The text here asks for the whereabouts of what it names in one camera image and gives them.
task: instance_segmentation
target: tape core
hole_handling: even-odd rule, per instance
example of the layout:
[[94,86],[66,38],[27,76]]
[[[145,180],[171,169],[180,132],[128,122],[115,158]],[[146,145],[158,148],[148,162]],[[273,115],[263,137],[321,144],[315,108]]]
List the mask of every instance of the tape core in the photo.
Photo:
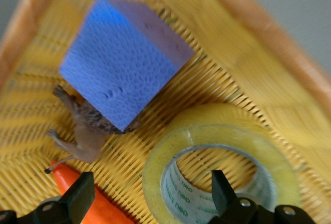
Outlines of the tape core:
[[203,224],[218,215],[212,194],[196,188],[187,181],[176,163],[185,153],[205,148],[231,150],[249,158],[257,166],[257,171],[253,179],[244,188],[237,190],[236,194],[239,197],[248,197],[270,211],[274,210],[277,205],[277,187],[268,170],[255,158],[237,148],[222,144],[208,144],[192,146],[179,152],[170,160],[162,173],[162,199],[176,219],[182,223]]

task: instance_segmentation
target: basket weave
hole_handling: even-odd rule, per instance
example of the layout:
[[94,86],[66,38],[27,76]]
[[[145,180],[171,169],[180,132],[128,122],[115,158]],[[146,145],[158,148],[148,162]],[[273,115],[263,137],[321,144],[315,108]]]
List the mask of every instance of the basket weave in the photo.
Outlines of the basket weave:
[[[72,141],[73,123],[51,91],[61,84],[77,94],[57,70],[93,1],[22,0],[2,41],[0,208],[19,216],[58,195],[53,177],[43,170],[66,154],[44,134],[57,128]],[[148,4],[195,56],[140,114],[139,130],[110,136],[91,165],[68,164],[93,171],[102,192],[136,223],[156,223],[141,186],[149,152],[183,109],[227,102],[270,129],[298,175],[303,208],[317,223],[331,223],[331,83],[324,73],[254,0],[134,1]],[[220,159],[215,161],[216,154]],[[255,167],[235,153],[222,154],[199,150],[178,165],[205,190],[210,190],[205,173],[214,168],[224,169],[235,187],[242,186]],[[202,166],[191,169],[197,163]]]

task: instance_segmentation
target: gray background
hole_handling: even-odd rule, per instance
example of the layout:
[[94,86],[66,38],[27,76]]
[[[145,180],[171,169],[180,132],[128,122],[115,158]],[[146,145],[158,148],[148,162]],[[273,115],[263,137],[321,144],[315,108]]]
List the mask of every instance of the gray background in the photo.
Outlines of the gray background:
[[[331,75],[331,0],[258,0]],[[0,37],[18,0],[0,0]]]

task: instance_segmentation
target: sponge texture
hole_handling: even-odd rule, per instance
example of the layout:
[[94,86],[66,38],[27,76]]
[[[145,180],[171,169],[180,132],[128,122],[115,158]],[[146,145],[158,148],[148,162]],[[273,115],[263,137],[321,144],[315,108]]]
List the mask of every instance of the sponge texture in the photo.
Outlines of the sponge texture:
[[192,55],[144,4],[96,0],[60,73],[123,131]]

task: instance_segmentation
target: plastic deer figurine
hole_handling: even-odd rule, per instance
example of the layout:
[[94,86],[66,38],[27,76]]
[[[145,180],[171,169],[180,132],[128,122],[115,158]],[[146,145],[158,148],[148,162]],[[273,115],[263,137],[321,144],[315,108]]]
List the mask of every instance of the plastic deer figurine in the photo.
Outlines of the plastic deer figurine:
[[123,132],[120,131],[88,101],[79,105],[75,96],[70,96],[60,85],[55,87],[53,95],[64,103],[73,116],[73,121],[76,124],[74,128],[75,141],[71,143],[64,141],[55,129],[47,131],[46,135],[54,140],[55,145],[71,155],[45,169],[46,173],[50,173],[59,163],[69,159],[92,163],[100,157],[102,146],[108,135],[132,132],[140,126],[140,121],[136,118]]

